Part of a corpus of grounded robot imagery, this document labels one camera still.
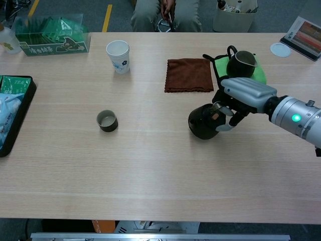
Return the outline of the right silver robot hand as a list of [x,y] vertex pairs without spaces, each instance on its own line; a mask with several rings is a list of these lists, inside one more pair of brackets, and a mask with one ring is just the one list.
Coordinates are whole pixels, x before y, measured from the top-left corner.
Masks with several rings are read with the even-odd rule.
[[227,123],[219,121],[217,132],[230,131],[250,113],[268,114],[269,108],[278,100],[275,88],[251,78],[225,78],[218,85],[212,103],[219,104],[218,111],[231,118]]

